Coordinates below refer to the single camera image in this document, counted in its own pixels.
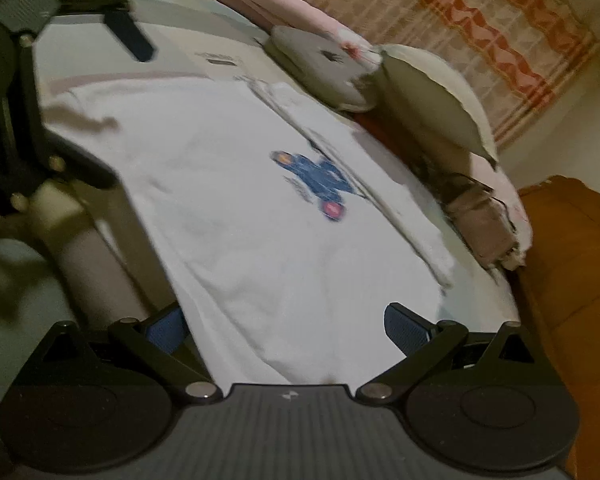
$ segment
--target blue cartoon figure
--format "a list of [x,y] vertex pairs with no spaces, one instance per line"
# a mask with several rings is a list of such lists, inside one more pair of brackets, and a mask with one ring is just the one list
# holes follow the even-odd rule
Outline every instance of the blue cartoon figure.
[[345,207],[339,191],[354,193],[354,189],[330,160],[321,158],[316,164],[304,155],[291,155],[287,152],[272,152],[271,158],[306,184],[320,199],[320,211],[329,220],[337,222],[342,219]]

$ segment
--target metal bolt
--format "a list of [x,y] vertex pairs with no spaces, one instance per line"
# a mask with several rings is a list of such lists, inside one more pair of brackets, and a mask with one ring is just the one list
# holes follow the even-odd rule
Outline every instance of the metal bolt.
[[10,202],[13,208],[21,213],[24,213],[29,208],[29,199],[22,193],[13,193]]
[[215,384],[200,381],[187,385],[184,391],[190,397],[195,397],[197,399],[208,399],[216,394],[218,387]]
[[374,400],[387,399],[393,392],[391,386],[383,383],[367,383],[360,388],[363,397]]
[[30,48],[33,45],[33,38],[30,34],[23,34],[20,36],[20,46],[22,48]]
[[64,170],[66,170],[66,163],[64,161],[64,158],[62,158],[61,156],[58,156],[58,155],[51,155],[49,157],[49,167],[53,171],[62,173]]

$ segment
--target logo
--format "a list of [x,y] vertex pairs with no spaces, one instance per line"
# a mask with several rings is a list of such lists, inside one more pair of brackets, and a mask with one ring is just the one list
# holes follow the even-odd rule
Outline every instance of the logo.
[[271,158],[304,182],[320,200],[318,207],[329,220],[342,220],[346,208],[340,193],[354,193],[354,189],[336,165],[324,157],[316,164],[304,155],[287,152],[272,152]]
[[321,50],[320,54],[322,54],[329,61],[342,63],[342,56],[340,54],[336,54],[335,52],[329,52],[328,50]]
[[291,402],[292,400],[294,400],[296,397],[299,397],[300,394],[298,392],[295,392],[293,390],[289,390],[286,394],[282,394],[280,395],[280,397],[282,397],[283,399],[288,400],[289,402]]

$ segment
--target bed sheet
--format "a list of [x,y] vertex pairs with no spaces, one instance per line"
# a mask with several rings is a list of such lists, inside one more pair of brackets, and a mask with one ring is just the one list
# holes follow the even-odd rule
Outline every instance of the bed sheet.
[[[155,59],[146,64],[134,62],[92,16],[56,18],[36,44],[38,83],[43,97],[88,82],[129,77],[197,75],[229,79],[246,75],[271,83],[287,82],[298,88],[262,51],[262,31],[215,0],[132,1],[142,29],[158,47]],[[209,59],[228,59],[234,66],[216,65]],[[218,70],[218,66],[228,68]],[[497,271],[487,272],[477,264],[435,200],[395,157],[366,132],[359,131],[357,135],[360,145],[376,163],[419,197],[421,208],[440,229],[447,249],[458,263],[453,271],[454,285],[446,291],[438,317],[455,319],[471,330],[485,332],[496,330],[504,320],[518,319],[504,276]],[[171,303],[173,291],[164,273],[155,272],[159,266],[151,245],[137,236],[142,228],[124,192],[99,192],[81,184],[77,184],[77,189],[101,233],[149,300],[159,308]]]

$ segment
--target curtain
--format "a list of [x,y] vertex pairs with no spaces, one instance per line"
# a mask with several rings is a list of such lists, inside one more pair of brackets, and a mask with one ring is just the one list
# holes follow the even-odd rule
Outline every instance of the curtain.
[[481,100],[499,147],[515,140],[599,47],[560,0],[306,0],[374,44],[438,54]]

